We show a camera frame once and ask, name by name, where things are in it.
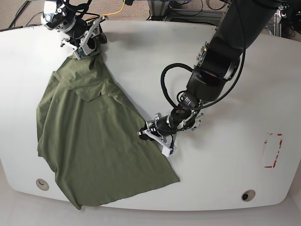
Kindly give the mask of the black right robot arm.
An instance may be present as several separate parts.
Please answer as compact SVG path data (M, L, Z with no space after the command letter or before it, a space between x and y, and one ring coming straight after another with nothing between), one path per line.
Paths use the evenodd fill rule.
M96 44L107 43L100 23L105 16L89 13L91 1L72 5L68 0L46 0L41 16L41 24L49 30L56 30L68 37L62 39L61 46L73 49L75 57L80 60L96 50Z

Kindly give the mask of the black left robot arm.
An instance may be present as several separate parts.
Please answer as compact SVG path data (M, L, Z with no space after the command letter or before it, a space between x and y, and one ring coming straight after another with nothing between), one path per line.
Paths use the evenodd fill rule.
M137 133L142 140L156 141L165 156L175 150L178 132L195 130L202 122L202 110L227 96L223 88L228 81L234 84L242 73L246 49L255 41L276 13L280 0L233 0L210 42L206 43L193 67L174 63L161 73L160 84L172 111L167 116L157 114ZM191 73L186 89L174 102L165 85L166 73L183 68Z

